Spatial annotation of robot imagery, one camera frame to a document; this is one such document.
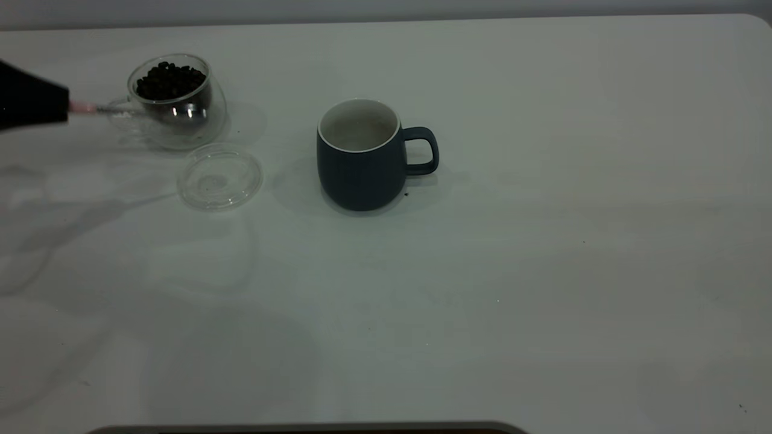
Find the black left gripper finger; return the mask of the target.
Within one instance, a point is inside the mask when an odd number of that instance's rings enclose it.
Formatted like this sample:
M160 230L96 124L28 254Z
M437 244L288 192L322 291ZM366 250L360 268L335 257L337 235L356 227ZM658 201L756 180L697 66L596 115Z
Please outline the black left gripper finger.
M1 61L1 130L63 124L69 120L69 89Z

